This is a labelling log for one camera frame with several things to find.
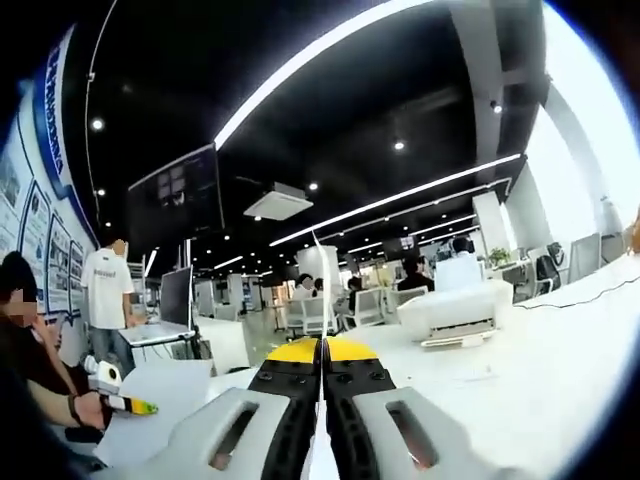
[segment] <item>monitor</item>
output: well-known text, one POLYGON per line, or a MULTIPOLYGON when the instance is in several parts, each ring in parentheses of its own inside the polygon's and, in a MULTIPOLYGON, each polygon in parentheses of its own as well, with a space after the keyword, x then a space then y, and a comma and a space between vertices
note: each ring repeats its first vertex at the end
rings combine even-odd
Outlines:
POLYGON ((382 242, 382 249, 388 261, 402 260, 409 256, 419 257, 420 249, 413 237, 395 238, 382 242))
POLYGON ((164 243, 224 227, 215 148, 209 145, 165 165, 129 187, 128 240, 139 255, 164 243))
POLYGON ((599 233, 576 240, 571 244, 569 283, 591 275, 600 268, 602 239, 599 233))
POLYGON ((192 329, 191 285, 193 267, 165 273, 160 285, 160 320, 192 329))

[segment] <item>white pillar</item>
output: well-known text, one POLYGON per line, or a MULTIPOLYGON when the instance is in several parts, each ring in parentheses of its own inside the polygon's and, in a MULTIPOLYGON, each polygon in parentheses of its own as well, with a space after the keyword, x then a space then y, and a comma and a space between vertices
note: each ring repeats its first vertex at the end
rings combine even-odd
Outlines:
POLYGON ((324 289, 329 290, 329 282, 327 276, 330 276, 331 290, 341 291, 340 268, 338 267, 338 249, 336 247, 322 245, 321 247, 310 247, 300 250, 296 255, 298 259, 298 271, 302 275, 308 273, 314 279, 323 278, 324 289), (324 251, 329 259, 329 272, 325 272, 322 268, 322 257, 320 256, 320 248, 324 251))
POLYGON ((510 250, 507 227, 500 213, 500 203, 495 192, 487 192, 473 197, 473 208, 478 216, 480 231, 484 239, 487 254, 494 248, 510 250))
POLYGON ((229 303, 238 309, 238 312, 242 310, 242 304, 244 302, 244 291, 242 289, 242 275, 239 273, 233 273, 227 277, 227 289, 229 290, 229 303))

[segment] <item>hand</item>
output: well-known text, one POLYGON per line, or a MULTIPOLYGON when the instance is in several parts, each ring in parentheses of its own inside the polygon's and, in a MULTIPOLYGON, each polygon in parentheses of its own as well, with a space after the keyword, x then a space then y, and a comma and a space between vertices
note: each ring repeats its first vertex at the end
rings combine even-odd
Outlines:
POLYGON ((102 402, 98 392, 89 392, 74 400, 76 413, 84 425, 104 430, 104 416, 102 402))

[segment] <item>ceiling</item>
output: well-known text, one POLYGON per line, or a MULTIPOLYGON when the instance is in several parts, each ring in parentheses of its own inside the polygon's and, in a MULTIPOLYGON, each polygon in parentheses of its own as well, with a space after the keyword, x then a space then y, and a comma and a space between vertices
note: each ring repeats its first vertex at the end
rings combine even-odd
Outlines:
MULTIPOLYGON (((171 0, 160 8, 150 0, 117 2, 99 44, 88 103, 89 119, 103 119, 105 128, 89 131, 88 145, 86 75, 104 8, 79 24, 65 69, 65 141, 81 201, 98 230, 106 222, 125 230, 129 185, 210 143, 288 59, 384 2, 267 3, 171 0), (104 197, 93 194, 85 150, 93 188, 104 188, 104 197)), ((239 255, 245 261, 216 273, 240 271, 242 265, 262 272, 273 264, 295 263, 295 253, 312 243, 310 234, 269 244, 391 195, 522 153, 546 85, 540 2, 490 4, 478 10, 434 1, 396 13, 327 49, 280 85, 218 152, 226 224, 213 225, 195 239, 196 266, 210 269, 239 255), (493 111, 492 101, 502 113, 493 111), (397 141, 405 148, 395 150, 397 141), (274 181, 306 190, 313 207, 283 222, 244 216, 274 181), (312 182, 319 185, 316 191, 308 189, 312 182)), ((472 193, 486 191, 484 186, 495 180, 515 180, 524 161, 424 190, 316 234, 331 236, 324 242, 344 253, 468 216, 472 193)), ((503 181, 495 187, 503 200, 508 186, 503 181)), ((365 250, 362 258, 377 251, 365 250)), ((176 256, 175 245, 161 244, 152 275, 168 270, 176 256)))

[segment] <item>paper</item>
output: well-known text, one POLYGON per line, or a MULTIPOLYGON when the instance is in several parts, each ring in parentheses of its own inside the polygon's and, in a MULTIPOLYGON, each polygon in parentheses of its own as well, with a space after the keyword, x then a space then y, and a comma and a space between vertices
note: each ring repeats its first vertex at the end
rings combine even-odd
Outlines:
POLYGON ((144 363, 124 379, 119 395, 155 403, 158 413, 115 413, 94 455, 110 467, 140 464, 167 446, 173 428, 206 403, 211 360, 144 363))

